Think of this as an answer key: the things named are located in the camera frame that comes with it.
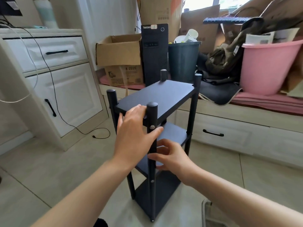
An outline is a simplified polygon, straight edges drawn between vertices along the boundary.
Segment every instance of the window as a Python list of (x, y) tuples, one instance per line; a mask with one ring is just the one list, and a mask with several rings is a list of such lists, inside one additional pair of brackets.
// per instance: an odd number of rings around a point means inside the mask
[(184, 9), (192, 11), (220, 4), (221, 10), (228, 9), (232, 12), (248, 1), (250, 0), (186, 0), (183, 11)]

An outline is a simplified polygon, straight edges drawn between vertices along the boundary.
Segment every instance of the hand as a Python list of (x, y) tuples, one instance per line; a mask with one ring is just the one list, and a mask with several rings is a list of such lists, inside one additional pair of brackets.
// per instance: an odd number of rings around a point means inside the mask
[(147, 157), (163, 164), (157, 166), (157, 169), (171, 171), (184, 184), (188, 185), (188, 174), (195, 167), (195, 164), (186, 155), (180, 144), (168, 139), (161, 139), (157, 142), (157, 146), (157, 153), (148, 154)]
[(140, 104), (129, 110), (123, 119), (119, 115), (117, 138), (113, 160), (132, 170), (147, 154), (153, 141), (159, 137), (163, 127), (158, 127), (149, 134), (143, 132), (143, 117), (146, 107)]

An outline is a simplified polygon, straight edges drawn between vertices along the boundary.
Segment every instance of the forearm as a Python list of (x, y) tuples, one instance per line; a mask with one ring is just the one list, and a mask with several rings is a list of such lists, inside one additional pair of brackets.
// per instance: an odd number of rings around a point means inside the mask
[(188, 184), (240, 226), (303, 226), (303, 214), (279, 205), (195, 166)]
[(32, 227), (93, 226), (108, 199), (130, 169), (105, 162), (95, 173), (48, 211)]

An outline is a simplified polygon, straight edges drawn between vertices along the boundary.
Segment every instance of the pink bucket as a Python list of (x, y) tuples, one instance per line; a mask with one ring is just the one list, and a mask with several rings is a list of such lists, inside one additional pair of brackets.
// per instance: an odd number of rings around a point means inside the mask
[(303, 40), (278, 44), (243, 44), (244, 56), (240, 86), (256, 95), (274, 95), (299, 52)]

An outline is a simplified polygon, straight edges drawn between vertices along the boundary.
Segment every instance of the black trash can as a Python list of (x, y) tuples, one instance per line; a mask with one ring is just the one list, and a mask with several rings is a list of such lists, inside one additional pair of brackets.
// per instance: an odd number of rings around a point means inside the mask
[(193, 83), (201, 42), (169, 44), (169, 69), (174, 81)]

